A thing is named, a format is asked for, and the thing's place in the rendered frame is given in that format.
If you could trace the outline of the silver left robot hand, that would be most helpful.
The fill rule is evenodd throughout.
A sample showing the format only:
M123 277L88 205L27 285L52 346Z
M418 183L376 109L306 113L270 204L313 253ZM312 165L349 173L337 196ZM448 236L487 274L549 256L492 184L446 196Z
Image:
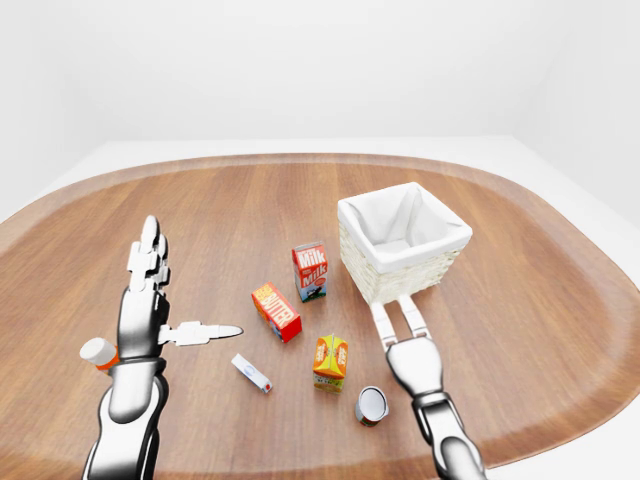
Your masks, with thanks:
M170 282L168 242L155 216L146 218L141 238L131 245L127 269L131 278L121 301L117 335L120 359L157 357L167 342L201 345L243 333L234 325L167 324L170 304L163 288Z

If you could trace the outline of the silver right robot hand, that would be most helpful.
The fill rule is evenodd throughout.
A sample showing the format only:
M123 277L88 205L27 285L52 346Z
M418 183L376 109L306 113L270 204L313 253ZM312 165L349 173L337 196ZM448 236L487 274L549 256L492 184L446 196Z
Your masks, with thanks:
M397 381L413 397L443 390L443 366L424 318L407 294L398 297L412 338L398 341L389 316L381 303L370 305L387 362Z

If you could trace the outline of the silver-topped soup tin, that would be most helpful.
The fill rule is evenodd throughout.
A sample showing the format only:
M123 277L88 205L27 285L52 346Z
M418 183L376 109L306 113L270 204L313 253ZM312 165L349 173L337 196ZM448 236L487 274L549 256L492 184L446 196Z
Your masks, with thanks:
M384 393L376 386L366 386L355 404L358 421L367 426L376 426L389 413L389 405Z

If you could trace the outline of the white-lined wicker basket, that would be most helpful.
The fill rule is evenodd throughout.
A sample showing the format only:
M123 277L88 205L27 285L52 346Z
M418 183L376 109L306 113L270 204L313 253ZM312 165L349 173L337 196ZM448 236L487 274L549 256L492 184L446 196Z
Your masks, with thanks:
M440 282L472 228L416 182L338 202L340 256L368 304Z

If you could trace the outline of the orange tin with white lid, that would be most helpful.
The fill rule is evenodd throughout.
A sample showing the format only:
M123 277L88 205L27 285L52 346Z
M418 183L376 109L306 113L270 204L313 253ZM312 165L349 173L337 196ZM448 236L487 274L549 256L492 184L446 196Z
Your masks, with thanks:
M104 373L119 362L118 348L101 337L88 340L81 347L79 355Z

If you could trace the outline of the orange juice carton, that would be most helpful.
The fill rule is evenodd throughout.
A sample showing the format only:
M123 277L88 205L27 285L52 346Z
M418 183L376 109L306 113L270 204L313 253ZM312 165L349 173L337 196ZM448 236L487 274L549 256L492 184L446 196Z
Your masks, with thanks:
M335 336L319 337L314 353L314 387L340 393L346 377L348 343Z

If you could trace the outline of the white flat box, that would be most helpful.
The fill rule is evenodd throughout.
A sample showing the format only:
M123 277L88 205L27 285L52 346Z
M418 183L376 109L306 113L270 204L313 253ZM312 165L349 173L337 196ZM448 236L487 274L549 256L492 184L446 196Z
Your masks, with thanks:
M271 390L271 381L242 355L236 354L231 363L263 393L268 393Z

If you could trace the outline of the red milk carton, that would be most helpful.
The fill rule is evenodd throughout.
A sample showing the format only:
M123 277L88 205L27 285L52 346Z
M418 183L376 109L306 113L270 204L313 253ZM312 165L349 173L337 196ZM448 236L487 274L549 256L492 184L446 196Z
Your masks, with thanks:
M299 295L307 302L326 295L328 263L321 241L300 245L292 250L294 279Z

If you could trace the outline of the red butter box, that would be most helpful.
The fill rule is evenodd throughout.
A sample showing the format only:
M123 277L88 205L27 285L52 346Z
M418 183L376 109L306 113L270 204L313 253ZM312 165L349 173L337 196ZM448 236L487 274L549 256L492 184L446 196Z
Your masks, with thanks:
M300 314L271 282L254 290L251 296L260 315L282 342L301 332Z

